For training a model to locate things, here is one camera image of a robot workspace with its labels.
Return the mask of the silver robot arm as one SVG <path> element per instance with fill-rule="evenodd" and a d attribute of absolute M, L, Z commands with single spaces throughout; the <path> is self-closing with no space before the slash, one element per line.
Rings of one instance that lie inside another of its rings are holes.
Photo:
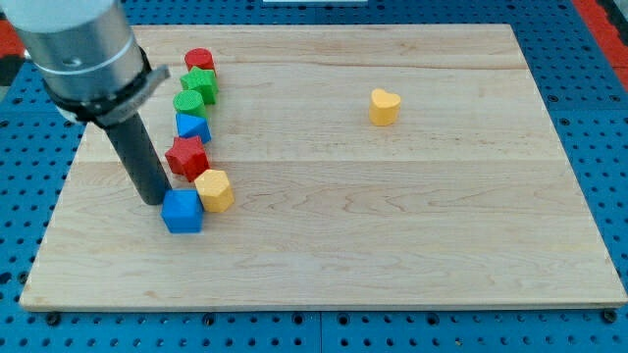
<path fill-rule="evenodd" d="M 1 10 L 71 121 L 117 126 L 170 77 L 150 66 L 117 0 L 1 0 Z"/>

